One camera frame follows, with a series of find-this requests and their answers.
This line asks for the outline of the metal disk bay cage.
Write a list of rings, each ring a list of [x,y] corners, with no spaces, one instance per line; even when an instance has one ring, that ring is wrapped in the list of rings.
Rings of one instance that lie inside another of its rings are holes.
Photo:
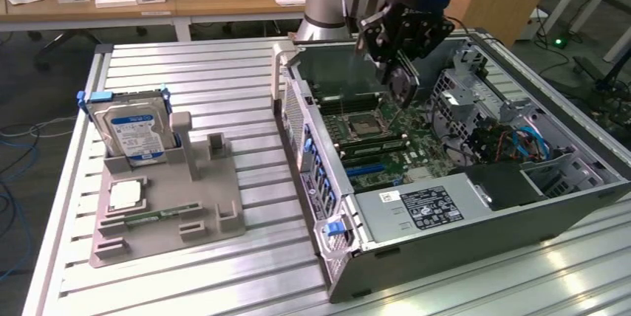
[[[528,93],[499,69],[479,73],[446,69],[434,86],[432,99],[438,101],[438,122],[463,140],[487,120],[516,123],[532,105]]]

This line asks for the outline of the gray power supply unit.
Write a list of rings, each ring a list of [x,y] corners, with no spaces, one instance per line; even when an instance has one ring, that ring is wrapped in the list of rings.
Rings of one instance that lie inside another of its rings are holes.
[[[359,193],[357,209],[372,240],[386,243],[488,216],[492,211],[466,174]]]

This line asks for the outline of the gray parts rack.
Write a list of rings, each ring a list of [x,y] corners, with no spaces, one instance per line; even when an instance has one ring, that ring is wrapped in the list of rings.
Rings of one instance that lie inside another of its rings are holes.
[[[169,116],[180,146],[165,151],[163,163],[131,167],[121,157],[104,160],[89,265],[100,268],[139,258],[208,244],[245,233],[244,209],[232,158],[232,143],[223,134],[192,142],[188,112]],[[141,183],[140,202],[112,210],[112,185]],[[127,226],[125,216],[199,203],[169,219]]]

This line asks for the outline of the low-profile GPU card with fan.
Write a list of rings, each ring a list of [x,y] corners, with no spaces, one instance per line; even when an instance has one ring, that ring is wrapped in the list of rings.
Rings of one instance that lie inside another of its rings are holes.
[[[383,65],[380,82],[398,107],[406,109],[416,96],[420,82],[418,70],[402,51],[398,51],[395,57]]]

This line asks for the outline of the green RAM stick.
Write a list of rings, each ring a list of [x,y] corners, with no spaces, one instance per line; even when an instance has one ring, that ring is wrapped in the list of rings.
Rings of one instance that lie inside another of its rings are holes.
[[[152,223],[177,216],[183,211],[201,207],[199,203],[191,203],[188,205],[181,205],[179,207],[171,207],[163,210],[151,211],[147,213],[135,214],[132,216],[125,216],[123,222],[127,226],[136,226],[140,224]]]

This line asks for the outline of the metal disk bay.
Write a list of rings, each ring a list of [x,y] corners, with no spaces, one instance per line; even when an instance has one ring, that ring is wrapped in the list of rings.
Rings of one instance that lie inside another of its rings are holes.
[[[576,153],[562,154],[542,162],[524,162],[519,165],[539,192],[547,198],[556,198],[600,186],[606,181]]]

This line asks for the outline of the green motherboard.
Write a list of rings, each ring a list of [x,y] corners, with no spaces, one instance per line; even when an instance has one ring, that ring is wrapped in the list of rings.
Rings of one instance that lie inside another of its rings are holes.
[[[352,97],[320,97],[317,108],[344,170],[379,163],[386,165],[386,170],[379,173],[348,177],[356,193],[447,176],[458,166],[471,161],[464,149],[448,142],[450,135],[434,133],[430,104],[400,109],[386,94],[368,93]],[[380,117],[387,132],[378,137],[355,140],[349,135],[345,117],[363,112],[374,112]],[[407,148],[359,157],[348,157],[339,149],[340,144],[380,138],[404,139],[408,141]]]

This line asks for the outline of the blue expansion slot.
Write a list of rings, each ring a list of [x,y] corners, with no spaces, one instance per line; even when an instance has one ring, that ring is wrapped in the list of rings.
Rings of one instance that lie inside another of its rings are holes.
[[[386,165],[379,163],[379,164],[371,164],[371,165],[363,165],[352,168],[345,169],[345,175],[348,177],[352,176],[360,176],[365,174],[374,174],[379,173],[386,170]]]

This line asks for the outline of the open gray PC case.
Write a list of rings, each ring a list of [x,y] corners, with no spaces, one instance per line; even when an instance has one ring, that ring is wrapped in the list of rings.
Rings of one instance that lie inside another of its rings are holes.
[[[408,107],[432,106],[431,129],[448,134],[471,161],[447,175],[466,174],[492,213],[386,243],[372,240],[341,160],[319,113],[317,99],[380,93],[376,67],[352,41],[287,41],[273,54],[273,113],[323,272],[327,296],[340,303],[459,267],[492,255],[556,238],[582,218],[631,193],[631,152],[568,98],[511,52],[480,32],[455,32],[432,54],[412,61],[419,73]],[[514,124],[482,122],[467,139],[436,120],[432,89],[446,69],[479,73],[499,69],[528,93],[532,105]],[[312,152],[303,152],[312,138]],[[576,153],[603,176],[604,186],[547,198],[519,165]],[[315,158],[321,159],[317,174]],[[319,179],[331,183],[319,191]],[[332,191],[335,206],[324,207]],[[325,236],[323,226],[341,221],[345,232]]]

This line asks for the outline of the CPU chip with silver lid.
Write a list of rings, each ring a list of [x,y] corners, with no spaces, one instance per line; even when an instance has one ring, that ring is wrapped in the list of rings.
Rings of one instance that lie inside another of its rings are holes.
[[[141,199],[141,183],[139,181],[119,182],[112,185],[109,208],[121,210],[133,207]]]

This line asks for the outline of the CPU socket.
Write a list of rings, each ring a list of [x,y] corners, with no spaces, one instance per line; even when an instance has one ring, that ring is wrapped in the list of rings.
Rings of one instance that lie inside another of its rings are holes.
[[[351,114],[345,117],[349,135],[355,140],[378,137],[387,132],[383,120],[374,112]]]

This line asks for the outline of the black office chair base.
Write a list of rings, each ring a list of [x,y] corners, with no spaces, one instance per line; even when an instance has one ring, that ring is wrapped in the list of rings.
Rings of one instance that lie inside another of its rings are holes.
[[[135,32],[141,37],[148,34],[147,28],[140,26],[135,27]],[[43,39],[40,31],[27,31],[27,36],[32,41],[40,41]],[[49,70],[51,64],[44,61],[44,57],[52,52],[52,50],[64,45],[64,43],[75,37],[83,37],[97,46],[104,43],[87,29],[64,30],[63,33],[60,33],[56,38],[41,48],[33,57],[33,66],[37,71],[45,72]]]

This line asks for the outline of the hard disk with blue caddy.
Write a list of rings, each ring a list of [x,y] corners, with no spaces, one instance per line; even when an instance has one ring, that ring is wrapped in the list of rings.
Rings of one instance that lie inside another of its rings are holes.
[[[169,97],[164,87],[141,92],[80,91],[76,95],[108,156],[127,158],[132,167],[163,163],[165,151],[179,146],[169,127]]]

